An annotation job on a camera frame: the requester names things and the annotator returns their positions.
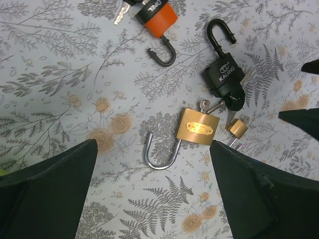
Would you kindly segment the black Kaijing padlock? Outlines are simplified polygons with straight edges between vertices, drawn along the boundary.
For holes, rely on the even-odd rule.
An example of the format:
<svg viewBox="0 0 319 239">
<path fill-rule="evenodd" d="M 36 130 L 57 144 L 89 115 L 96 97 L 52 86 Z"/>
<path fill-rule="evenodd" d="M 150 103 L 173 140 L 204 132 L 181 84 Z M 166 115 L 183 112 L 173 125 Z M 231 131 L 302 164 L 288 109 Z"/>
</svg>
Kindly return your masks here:
<svg viewBox="0 0 319 239">
<path fill-rule="evenodd" d="M 216 18 L 209 22 L 206 29 L 207 36 L 219 57 L 204 69 L 202 76 L 209 86 L 211 93 L 217 98 L 222 98 L 242 89 L 241 81 L 245 77 L 245 74 L 237 65 L 233 56 L 230 53 L 222 51 L 222 47 L 218 44 L 212 31 L 216 25 L 222 29 L 226 35 L 226 39 L 231 44 L 236 43 L 236 38 L 225 21 Z"/>
</svg>

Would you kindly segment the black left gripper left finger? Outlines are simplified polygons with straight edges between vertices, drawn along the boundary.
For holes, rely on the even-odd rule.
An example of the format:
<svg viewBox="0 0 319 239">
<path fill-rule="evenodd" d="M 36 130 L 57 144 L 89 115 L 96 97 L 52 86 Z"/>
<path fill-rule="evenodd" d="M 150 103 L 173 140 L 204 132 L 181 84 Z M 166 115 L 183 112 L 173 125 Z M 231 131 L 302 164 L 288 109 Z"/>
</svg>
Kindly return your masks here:
<svg viewBox="0 0 319 239">
<path fill-rule="evenodd" d="M 0 178 L 2 239 L 73 239 L 91 182 L 97 142 L 86 140 Z"/>
</svg>

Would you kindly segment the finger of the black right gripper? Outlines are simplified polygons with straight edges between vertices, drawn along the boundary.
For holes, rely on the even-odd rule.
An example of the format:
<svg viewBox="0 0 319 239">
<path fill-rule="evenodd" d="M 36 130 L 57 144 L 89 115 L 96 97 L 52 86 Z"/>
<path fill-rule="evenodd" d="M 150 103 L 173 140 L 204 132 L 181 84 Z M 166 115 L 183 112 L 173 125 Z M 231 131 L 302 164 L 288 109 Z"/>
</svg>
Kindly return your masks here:
<svg viewBox="0 0 319 239">
<path fill-rule="evenodd" d="M 319 109 L 302 109 L 279 112 L 279 119 L 290 123 L 310 136 L 319 135 Z"/>
<path fill-rule="evenodd" d="M 319 59 L 305 63 L 302 68 L 302 72 L 319 74 Z"/>
</svg>

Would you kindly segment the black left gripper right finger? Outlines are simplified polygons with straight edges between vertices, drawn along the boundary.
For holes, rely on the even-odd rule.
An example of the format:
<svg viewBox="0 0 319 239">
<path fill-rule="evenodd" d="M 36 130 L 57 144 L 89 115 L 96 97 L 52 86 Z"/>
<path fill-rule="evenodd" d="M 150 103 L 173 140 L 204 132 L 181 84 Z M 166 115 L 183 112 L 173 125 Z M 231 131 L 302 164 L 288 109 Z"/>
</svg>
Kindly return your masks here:
<svg viewBox="0 0 319 239">
<path fill-rule="evenodd" d="M 235 239 L 317 239 L 319 183 L 214 140 L 212 165 Z"/>
</svg>

